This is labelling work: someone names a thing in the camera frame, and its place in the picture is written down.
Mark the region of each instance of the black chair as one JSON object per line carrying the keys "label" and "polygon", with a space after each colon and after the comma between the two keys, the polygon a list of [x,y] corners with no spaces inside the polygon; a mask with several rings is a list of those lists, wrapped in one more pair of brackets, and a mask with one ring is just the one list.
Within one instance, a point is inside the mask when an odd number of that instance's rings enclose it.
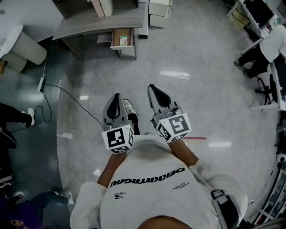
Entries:
{"label": "black chair", "polygon": [[276,83],[273,79],[273,75],[272,74],[270,75],[270,88],[269,88],[269,86],[265,86],[265,84],[261,78],[258,78],[257,82],[258,82],[258,85],[259,85],[259,82],[261,82],[264,91],[255,90],[255,93],[260,93],[260,94],[265,95],[264,105],[267,105],[267,102],[268,102],[268,104],[272,103],[270,96],[269,96],[270,94],[272,95],[273,101],[278,103]]}

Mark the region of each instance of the purple shirt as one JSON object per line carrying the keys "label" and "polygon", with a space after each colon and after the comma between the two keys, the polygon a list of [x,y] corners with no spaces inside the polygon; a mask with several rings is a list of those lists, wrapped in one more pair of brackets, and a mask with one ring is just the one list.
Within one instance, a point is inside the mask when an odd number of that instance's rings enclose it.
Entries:
{"label": "purple shirt", "polygon": [[36,215],[29,201],[14,206],[8,206],[6,198],[0,199],[1,217],[9,220],[18,229],[42,229],[41,220]]}

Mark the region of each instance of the apriltag cube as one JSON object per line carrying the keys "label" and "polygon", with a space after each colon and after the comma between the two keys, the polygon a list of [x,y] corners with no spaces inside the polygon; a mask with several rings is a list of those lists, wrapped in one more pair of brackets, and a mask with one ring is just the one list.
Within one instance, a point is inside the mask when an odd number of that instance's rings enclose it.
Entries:
{"label": "apriltag cube", "polygon": [[161,119],[156,129],[168,143],[179,140],[192,131],[187,113]]}
{"label": "apriltag cube", "polygon": [[102,132],[101,134],[106,148],[114,154],[132,149],[134,131],[130,124]]}

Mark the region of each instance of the red line on floor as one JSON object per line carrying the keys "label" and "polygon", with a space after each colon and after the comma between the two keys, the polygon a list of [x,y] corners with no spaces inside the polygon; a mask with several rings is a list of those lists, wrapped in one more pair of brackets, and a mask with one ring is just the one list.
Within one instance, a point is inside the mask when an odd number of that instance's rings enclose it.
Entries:
{"label": "red line on floor", "polygon": [[206,140],[206,138],[205,137],[185,137],[185,138],[183,138],[183,139],[187,139],[187,140],[189,140],[189,139],[192,139],[192,140]]}

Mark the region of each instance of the dark green floor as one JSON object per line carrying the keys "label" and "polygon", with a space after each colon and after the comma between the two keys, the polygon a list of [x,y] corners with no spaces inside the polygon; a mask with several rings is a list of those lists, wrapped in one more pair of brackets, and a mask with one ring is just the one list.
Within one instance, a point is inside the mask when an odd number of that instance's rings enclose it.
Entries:
{"label": "dark green floor", "polygon": [[[68,51],[62,50],[51,41],[42,42],[47,51],[46,82],[59,85],[63,77]],[[5,69],[0,78],[0,102],[13,106],[19,111],[27,112],[29,107],[44,107],[44,117],[50,119],[50,111],[42,93],[37,92],[44,64],[37,66],[27,63],[22,73]],[[14,170],[15,178],[10,188],[5,189],[8,197],[21,192],[25,195],[22,201],[33,198],[40,192],[49,189],[62,191],[57,158],[56,123],[59,90],[45,86],[44,93],[52,109],[49,123],[43,121],[42,110],[35,115],[36,124],[28,129],[13,133],[17,140],[17,148],[10,149],[8,155]],[[22,123],[7,123],[10,131],[24,128]],[[51,204],[44,210],[43,224],[45,228],[69,228],[69,211],[67,206]]]}

